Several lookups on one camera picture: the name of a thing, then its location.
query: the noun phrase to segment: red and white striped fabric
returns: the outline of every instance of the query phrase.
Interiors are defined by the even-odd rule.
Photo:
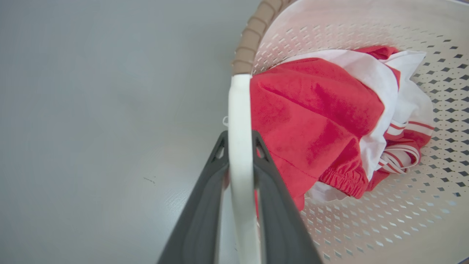
[[[403,51],[382,63],[401,72],[396,111],[384,137],[387,146],[376,172],[368,183],[371,191],[390,173],[405,174],[420,162],[420,149],[430,141],[433,132],[433,106],[430,98],[410,80],[425,57],[424,52]]]

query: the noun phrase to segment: white plastic basket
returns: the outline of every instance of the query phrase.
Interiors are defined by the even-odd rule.
[[[229,98],[229,155],[240,262],[259,259],[249,80],[297,54],[390,45],[426,51],[413,80],[436,129],[419,166],[362,199],[316,204],[302,218],[325,263],[458,263],[469,257],[469,7],[445,0],[263,1],[243,32]]]

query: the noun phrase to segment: white fabric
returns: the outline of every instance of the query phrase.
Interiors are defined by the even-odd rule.
[[[360,140],[363,169],[368,180],[371,180],[374,171],[381,168],[378,164],[380,161],[384,165],[383,168],[392,173],[396,171],[405,173],[408,167],[415,165],[415,162],[411,162],[409,155],[419,159],[418,151],[406,145],[394,146],[389,149],[388,154],[382,156],[386,147],[384,139],[386,131],[391,135],[399,135],[405,128],[427,135],[431,134],[431,129],[409,123],[409,121],[418,121],[433,126],[430,98],[410,80],[425,54],[425,52],[403,51],[391,55],[388,60],[377,60],[369,54],[355,51],[322,50],[293,56],[281,63],[305,58],[321,58],[341,66],[378,95],[385,110],[375,129]],[[395,75],[385,64],[401,72],[400,88],[397,86]],[[342,200],[346,197],[338,189],[321,182],[317,182],[308,194],[312,199],[320,202]]]
[[[402,51],[391,55],[387,60],[380,60],[401,72],[399,95],[393,115],[393,121],[397,123],[406,124],[408,121],[418,121],[433,126],[431,100],[410,80],[425,55],[426,53],[421,51]]]
[[[380,60],[386,65],[401,72],[400,89],[396,104],[396,112],[393,115],[391,123],[400,129],[390,127],[387,133],[390,135],[399,135],[405,130],[413,130],[430,136],[434,127],[433,124],[433,106],[430,98],[410,80],[418,65],[425,58],[425,52],[403,51],[393,54],[387,60]],[[396,160],[389,153],[393,154],[399,160]],[[408,161],[409,156],[413,156],[414,162]],[[408,145],[395,145],[385,149],[381,160],[388,163],[383,169],[390,173],[406,173],[406,169],[418,164],[420,154],[417,149]]]

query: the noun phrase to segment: red clothing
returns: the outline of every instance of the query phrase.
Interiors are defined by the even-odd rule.
[[[421,158],[420,149],[430,141],[430,136],[417,132],[417,131],[408,130],[408,129],[404,129],[403,132],[397,137],[388,136],[385,134],[385,138],[387,139],[386,149],[392,146],[400,146],[400,145],[409,146],[409,149],[415,149],[417,151],[416,154],[412,154],[412,151],[409,151],[407,153],[407,155],[409,155],[409,157],[411,158],[412,163],[414,163],[414,161],[415,163],[420,162],[420,158]],[[398,164],[400,164],[400,167],[403,167],[400,159],[394,155],[392,156],[393,158],[395,158]],[[399,169],[399,166],[394,167],[392,166],[392,164],[390,164],[389,168],[391,168],[392,173],[402,173],[401,170]],[[387,171],[384,168],[381,168],[375,171],[375,173],[373,174],[373,178],[371,178],[370,182],[368,183],[368,187],[366,190],[368,192],[372,191],[376,187],[376,185],[378,185],[378,183],[380,183],[382,180],[386,179],[386,177],[388,177],[389,174],[391,174],[391,172]]]
[[[318,180],[363,195],[368,180],[359,141],[384,110],[371,89],[317,58],[255,75],[250,89],[252,128],[261,133],[299,210]]]

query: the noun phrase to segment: gray floor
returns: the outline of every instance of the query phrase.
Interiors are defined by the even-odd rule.
[[[0,0],[0,263],[157,261],[257,4]]]

